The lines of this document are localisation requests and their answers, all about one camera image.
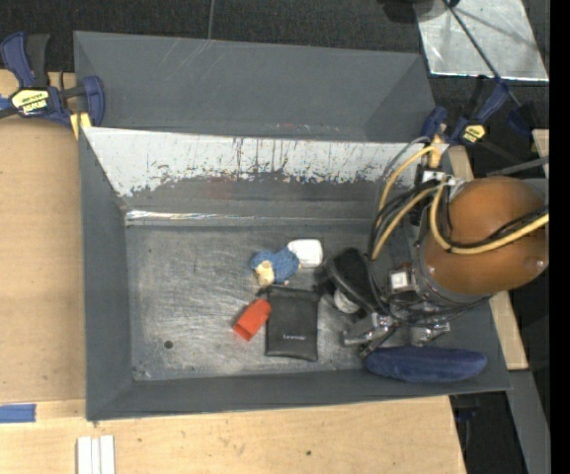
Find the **bin floor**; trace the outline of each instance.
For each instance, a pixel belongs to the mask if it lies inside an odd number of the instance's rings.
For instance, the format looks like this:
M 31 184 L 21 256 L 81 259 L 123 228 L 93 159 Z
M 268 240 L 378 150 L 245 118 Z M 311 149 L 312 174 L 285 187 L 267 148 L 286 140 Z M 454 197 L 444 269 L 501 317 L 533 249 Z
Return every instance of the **bin floor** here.
M 265 356 L 262 328 L 249 342 L 232 325 L 259 291 L 249 261 L 297 238 L 318 238 L 325 257 L 366 246 L 369 224 L 299 226 L 129 226 L 131 357 L 136 380 L 240 373 L 361 368 L 342 332 L 352 320 L 320 301 L 319 360 Z M 314 270 L 299 270 L 289 286 L 312 289 Z

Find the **white plastic piece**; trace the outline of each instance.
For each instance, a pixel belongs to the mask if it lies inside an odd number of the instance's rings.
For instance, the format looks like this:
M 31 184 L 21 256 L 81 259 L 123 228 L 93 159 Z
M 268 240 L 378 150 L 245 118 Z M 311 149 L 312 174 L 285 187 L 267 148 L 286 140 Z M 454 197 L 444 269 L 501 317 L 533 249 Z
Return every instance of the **white plastic piece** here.
M 407 276 L 407 272 L 402 271 L 391 274 L 390 283 L 392 285 L 392 289 L 401 289 L 407 287 L 410 284 L 410 279 Z
M 445 172 L 443 172 L 443 171 L 426 170 L 423 172 L 423 183 L 427 183 L 428 181 L 431 181 L 432 179 L 442 181 L 444 176 L 445 176 Z
M 300 260 L 303 269 L 315 269 L 322 264 L 324 251 L 318 239 L 295 239 L 286 246 Z
M 335 307 L 346 314 L 353 314 L 360 310 L 360 306 L 347 298 L 339 289 L 335 291 L 333 299 L 335 300 Z
M 77 474 L 116 474 L 114 437 L 102 435 L 78 437 L 76 440 Z

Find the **blue oval object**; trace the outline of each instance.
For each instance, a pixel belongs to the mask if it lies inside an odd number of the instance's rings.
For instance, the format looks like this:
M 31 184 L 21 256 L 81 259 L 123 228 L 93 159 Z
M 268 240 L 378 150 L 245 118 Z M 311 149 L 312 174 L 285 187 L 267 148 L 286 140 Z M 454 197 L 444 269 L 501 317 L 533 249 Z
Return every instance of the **blue oval object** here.
M 479 374 L 486 363 L 480 352 L 432 346 L 378 348 L 365 360 L 370 372 L 408 383 L 462 381 Z

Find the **red eraser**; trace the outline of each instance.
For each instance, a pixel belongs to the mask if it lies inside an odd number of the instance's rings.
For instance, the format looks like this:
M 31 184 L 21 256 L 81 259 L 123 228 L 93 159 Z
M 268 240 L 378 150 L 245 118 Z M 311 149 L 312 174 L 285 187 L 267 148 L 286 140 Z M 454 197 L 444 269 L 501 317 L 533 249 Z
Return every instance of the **red eraser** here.
M 271 304 L 264 298 L 257 298 L 247 306 L 245 312 L 232 328 L 245 341 L 249 341 L 267 322 L 271 312 Z

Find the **wooden surface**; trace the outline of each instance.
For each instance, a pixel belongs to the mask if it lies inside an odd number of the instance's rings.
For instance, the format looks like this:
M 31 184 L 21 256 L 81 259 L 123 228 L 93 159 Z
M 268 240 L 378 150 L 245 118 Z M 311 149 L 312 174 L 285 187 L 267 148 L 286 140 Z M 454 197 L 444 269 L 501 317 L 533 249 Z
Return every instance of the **wooden surface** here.
M 0 425 L 0 473 L 75 472 L 76 438 L 106 434 L 119 474 L 466 472 L 447 397 L 87 422 L 74 149 L 56 125 L 0 121 L 0 402 L 39 402 L 36 423 Z
M 10 73 L 0 79 L 14 91 Z M 1 120 L 0 403 L 85 395 L 79 212 L 72 132 Z
M 537 146 L 537 153 L 539 156 L 547 156 L 550 152 L 550 132 L 547 129 L 536 129 L 532 131 L 532 139 Z M 548 177 L 548 164 L 543 165 L 543 172 L 545 177 Z
M 454 146 L 448 149 L 453 174 L 466 181 L 473 180 L 473 171 L 469 163 L 466 149 L 463 146 Z M 489 301 L 493 321 L 498 329 L 498 337 L 502 345 L 502 352 L 509 370 L 525 370 L 529 368 L 529 360 L 524 349 L 520 327 L 515 317 L 511 296 L 508 291 L 497 293 Z

